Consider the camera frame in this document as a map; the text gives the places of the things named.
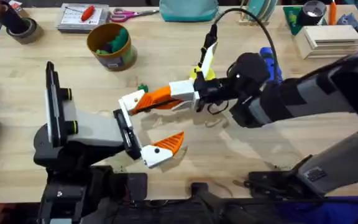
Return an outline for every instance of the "blue object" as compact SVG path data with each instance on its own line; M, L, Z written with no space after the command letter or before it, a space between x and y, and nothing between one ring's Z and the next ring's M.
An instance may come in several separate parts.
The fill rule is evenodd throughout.
M349 15L343 15L336 22L337 25L351 25L353 28L358 28L358 21L354 18L353 13Z
M270 77L268 78L269 81L274 80L274 57L273 52L270 47L262 47L259 52L260 56L265 60L267 70L270 74ZM277 65L277 83L281 83L283 81L282 72L280 69L280 66Z
M210 21L218 7L217 0L160 0L160 13L167 22Z
M356 200L358 197L331 197ZM288 203L277 204L278 214L289 223L358 224L358 204L351 203Z

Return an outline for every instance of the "pink scissors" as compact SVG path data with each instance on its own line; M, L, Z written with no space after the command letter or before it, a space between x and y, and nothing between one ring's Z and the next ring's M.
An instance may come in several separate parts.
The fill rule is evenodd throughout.
M125 22L133 17L148 16L148 15L156 14L158 12L159 12L158 9L142 11L142 12L133 12L133 11L123 10L121 8L115 8L114 11L112 12L112 15L110 16L110 20L113 22Z

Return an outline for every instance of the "yellow object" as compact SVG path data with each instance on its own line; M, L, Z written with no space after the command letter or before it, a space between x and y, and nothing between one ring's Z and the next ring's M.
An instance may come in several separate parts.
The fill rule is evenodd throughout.
M191 78L192 80L195 80L196 77L197 77L196 72L200 72L200 71L201 71L201 69L199 68L199 66L196 66L196 67L194 67L193 69L191 69L190 78ZM210 69L208 70L208 74L207 74L206 77L205 77L205 80L212 80L212 79L214 79L214 78L216 78L216 77L215 77L215 73L214 73L214 71L212 70L212 68L210 68Z

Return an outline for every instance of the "cable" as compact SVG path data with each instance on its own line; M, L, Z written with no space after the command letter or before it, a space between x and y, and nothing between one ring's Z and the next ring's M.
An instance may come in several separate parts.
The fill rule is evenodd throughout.
M259 26L262 28L262 30L265 32L265 35L267 37L267 40L270 44L270 48L272 48L272 52L273 52L273 57L274 57L274 65L273 65L273 70L274 70L274 82L276 83L277 80L278 80L278 73L277 73L277 65L278 65L278 61L277 61L277 54L276 54L276 49L274 47L274 44L273 44L273 40L269 34L269 32L267 32L267 29L266 27L263 25L263 23L256 17L254 16L251 12L245 10L245 9L241 9L241 8L232 8L232 9L227 9L225 10L222 14L220 14L218 16L218 18L215 19L214 21L214 25L216 25L219 20L225 15L227 14L228 12L232 12L232 11L240 11L240 12L243 12L245 14L247 14L248 16L250 16L251 18L253 18L258 24Z
M222 113L223 111L225 111L228 107L229 107L229 100L226 100L226 106L221 109L220 111L217 111L217 112L211 112L211 107L212 107L213 103L210 103L207 107L206 107L206 110L212 114L212 115L217 115L217 114L220 114Z
M203 199L201 198L198 198L197 200L198 203L201 204L203 210L204 210L204 213L205 215L208 217L208 221L210 224L215 224L215 218L212 216L212 214L210 214L209 210L208 210L208 207L206 206L205 202L203 201Z

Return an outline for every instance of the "orange marker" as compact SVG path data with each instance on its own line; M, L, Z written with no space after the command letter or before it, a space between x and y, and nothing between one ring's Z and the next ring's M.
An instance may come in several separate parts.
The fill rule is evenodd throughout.
M90 6L82 13L81 20L85 21L89 19L94 13L94 6Z
M328 25L335 25L335 21L336 21L336 4L335 4L335 0L333 0L329 7Z

